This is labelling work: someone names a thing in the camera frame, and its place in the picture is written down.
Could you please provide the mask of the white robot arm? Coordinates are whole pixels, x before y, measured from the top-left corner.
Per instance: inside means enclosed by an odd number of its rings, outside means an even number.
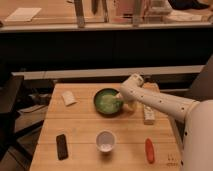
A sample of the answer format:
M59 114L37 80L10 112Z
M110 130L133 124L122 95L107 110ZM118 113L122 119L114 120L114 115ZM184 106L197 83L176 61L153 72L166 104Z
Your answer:
M180 171L213 171L213 100L197 101L143 87L139 74L119 88L125 102L138 101L185 124Z

